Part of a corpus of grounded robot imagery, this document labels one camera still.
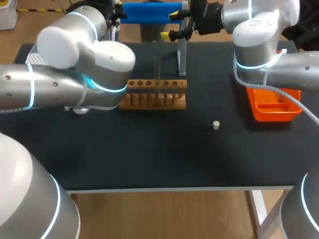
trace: blue foam block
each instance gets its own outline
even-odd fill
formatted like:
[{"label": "blue foam block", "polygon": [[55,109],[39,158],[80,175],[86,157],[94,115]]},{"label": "blue foam block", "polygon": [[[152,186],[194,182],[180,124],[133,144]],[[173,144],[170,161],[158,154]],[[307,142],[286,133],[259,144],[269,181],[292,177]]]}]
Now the blue foam block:
[{"label": "blue foam block", "polygon": [[121,24],[180,24],[181,20],[171,21],[168,17],[180,9],[181,2],[124,2],[128,19],[121,19]]}]

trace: orange plastic bin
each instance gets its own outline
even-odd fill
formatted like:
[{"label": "orange plastic bin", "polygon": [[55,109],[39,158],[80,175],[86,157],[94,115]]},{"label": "orange plastic bin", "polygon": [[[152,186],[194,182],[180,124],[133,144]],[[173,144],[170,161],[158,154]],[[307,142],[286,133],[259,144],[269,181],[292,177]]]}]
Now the orange plastic bin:
[{"label": "orange plastic bin", "polygon": [[[246,88],[254,117],[261,122],[289,122],[302,112],[287,97],[263,89]],[[282,89],[300,101],[301,92],[298,90]]]}]

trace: white container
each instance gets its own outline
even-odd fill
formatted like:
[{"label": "white container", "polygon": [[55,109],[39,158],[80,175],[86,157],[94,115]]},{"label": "white container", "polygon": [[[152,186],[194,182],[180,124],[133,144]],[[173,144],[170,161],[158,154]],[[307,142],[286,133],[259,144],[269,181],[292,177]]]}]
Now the white container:
[{"label": "white container", "polygon": [[15,27],[17,13],[15,10],[16,0],[8,0],[5,6],[0,6],[0,30]]}]

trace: robotic arm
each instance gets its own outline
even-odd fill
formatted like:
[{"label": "robotic arm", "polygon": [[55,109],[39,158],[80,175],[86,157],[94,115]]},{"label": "robotic arm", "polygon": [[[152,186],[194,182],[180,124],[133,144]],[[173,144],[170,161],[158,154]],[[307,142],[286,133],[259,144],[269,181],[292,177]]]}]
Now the robotic arm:
[{"label": "robotic arm", "polygon": [[283,30],[297,24],[299,0],[226,0],[208,3],[192,0],[190,9],[171,14],[171,20],[190,17],[192,29],[168,32],[169,39],[190,39],[225,29],[233,34],[237,69],[248,84],[319,92],[319,53],[277,53]]},{"label": "robotic arm", "polygon": [[50,66],[0,66],[0,108],[72,106],[109,110],[121,101],[133,51],[108,34],[104,16],[83,6],[40,32],[37,49]]}]

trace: black tabletop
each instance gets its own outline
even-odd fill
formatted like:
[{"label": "black tabletop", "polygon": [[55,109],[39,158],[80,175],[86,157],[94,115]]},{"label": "black tabletop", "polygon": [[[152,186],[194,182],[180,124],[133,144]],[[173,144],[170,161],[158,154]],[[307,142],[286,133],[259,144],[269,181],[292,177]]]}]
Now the black tabletop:
[{"label": "black tabletop", "polygon": [[[153,78],[155,52],[167,57],[162,77],[176,74],[175,44],[127,45],[137,56],[133,78]],[[23,45],[15,62],[23,63],[30,48]],[[292,42],[280,48],[296,51]],[[296,184],[316,164],[319,128],[305,114],[292,123],[256,123],[232,62],[232,43],[187,44],[186,111],[75,117],[63,107],[41,108],[1,114],[0,130],[67,190]],[[317,95],[303,92],[302,102],[319,115]]]}]

